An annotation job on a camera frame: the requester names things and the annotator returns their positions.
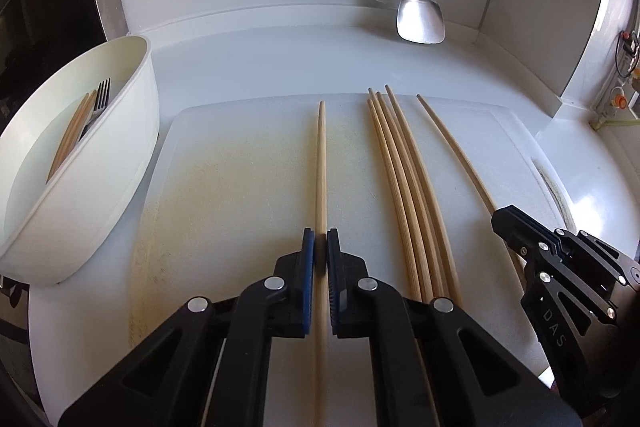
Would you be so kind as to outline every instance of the metal fork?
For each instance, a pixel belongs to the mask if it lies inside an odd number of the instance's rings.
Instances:
[[[82,134],[80,135],[80,139],[82,136],[89,131],[89,128],[94,124],[94,122],[98,119],[98,117],[104,112],[104,110],[109,105],[109,95],[111,91],[111,77],[107,78],[107,80],[103,80],[98,86],[98,94],[95,97],[94,103],[94,111],[91,113],[91,117],[89,118],[89,122],[84,126],[82,130]]]

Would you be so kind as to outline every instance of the metal spatula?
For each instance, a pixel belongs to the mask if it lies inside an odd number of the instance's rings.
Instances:
[[[398,7],[398,34],[420,44],[444,40],[444,19],[435,0],[401,0]]]

